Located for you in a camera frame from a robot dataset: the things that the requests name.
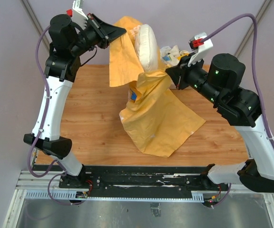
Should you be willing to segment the white pillow with bear print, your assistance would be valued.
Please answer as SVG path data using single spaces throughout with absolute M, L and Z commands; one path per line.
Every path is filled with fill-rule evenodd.
M 143 70 L 137 74 L 137 80 L 129 84 L 129 101 L 133 103 L 142 95 L 142 92 L 139 91 L 139 84 L 142 83 L 144 74 L 158 70 L 157 40 L 148 24 L 138 27 L 134 49 Z

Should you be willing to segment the yellow pillowcase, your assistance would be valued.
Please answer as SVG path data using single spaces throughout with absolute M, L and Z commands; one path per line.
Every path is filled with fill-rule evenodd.
M 110 87 L 128 85 L 128 101 L 119 114 L 123 128 L 140 152 L 169 157 L 205 120 L 170 90 L 172 80 L 165 72 L 158 46 L 158 70 L 144 74 L 139 84 L 141 97 L 134 103 L 129 101 L 129 84 L 143 70 L 134 49 L 135 35 L 143 23 L 124 16 L 115 25 L 127 31 L 109 48 Z

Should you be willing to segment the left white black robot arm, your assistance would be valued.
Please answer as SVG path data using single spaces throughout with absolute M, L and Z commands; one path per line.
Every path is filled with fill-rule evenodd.
M 49 33 L 49 57 L 39 68 L 44 81 L 44 94 L 37 122 L 23 141 L 53 158 L 64 171 L 62 187 L 81 188 L 87 183 L 85 166 L 72 152 L 72 140 L 60 136 L 60 124 L 66 99 L 77 72 L 83 64 L 81 55 L 98 48 L 106 49 L 126 30 L 103 22 L 94 14 L 82 17 L 78 24 L 73 15 L 54 16 L 43 31 Z

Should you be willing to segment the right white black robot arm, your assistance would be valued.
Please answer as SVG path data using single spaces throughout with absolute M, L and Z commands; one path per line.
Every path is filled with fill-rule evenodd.
M 200 178 L 205 190 L 217 184 L 242 184 L 254 192 L 274 193 L 274 148 L 264 127 L 259 96 L 240 87 L 245 65 L 231 54 L 213 57 L 209 71 L 203 60 L 189 66 L 191 56 L 184 56 L 166 73 L 179 90 L 192 87 L 213 104 L 213 108 L 243 138 L 249 159 L 234 165 L 210 164 Z

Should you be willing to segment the yellow cloth in bin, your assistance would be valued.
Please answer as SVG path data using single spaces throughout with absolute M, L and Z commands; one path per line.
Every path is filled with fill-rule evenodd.
M 189 54 L 182 54 L 182 55 L 180 55 L 179 57 L 177 57 L 177 59 L 180 60 L 181 58 L 187 57 L 187 56 L 189 56 Z

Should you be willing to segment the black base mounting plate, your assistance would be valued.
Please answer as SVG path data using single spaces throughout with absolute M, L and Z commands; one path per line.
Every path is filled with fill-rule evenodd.
M 110 199 L 187 199 L 193 191 L 227 191 L 205 176 L 206 167 L 84 166 L 77 177 L 66 175 L 60 188 L 91 189 L 92 197 Z

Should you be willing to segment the left aluminium frame post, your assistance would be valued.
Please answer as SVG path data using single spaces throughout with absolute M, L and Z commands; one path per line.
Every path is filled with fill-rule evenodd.
M 44 31 L 44 29 L 42 28 L 42 26 L 40 25 L 40 22 L 29 2 L 29 0 L 20 0 L 20 3 L 22 4 L 25 12 L 27 13 L 34 29 L 36 30 L 37 34 L 40 36 L 42 34 L 42 32 Z M 46 38 L 46 36 L 44 36 L 42 38 L 42 44 L 44 45 L 44 47 L 46 48 L 47 51 L 49 51 L 49 40 Z

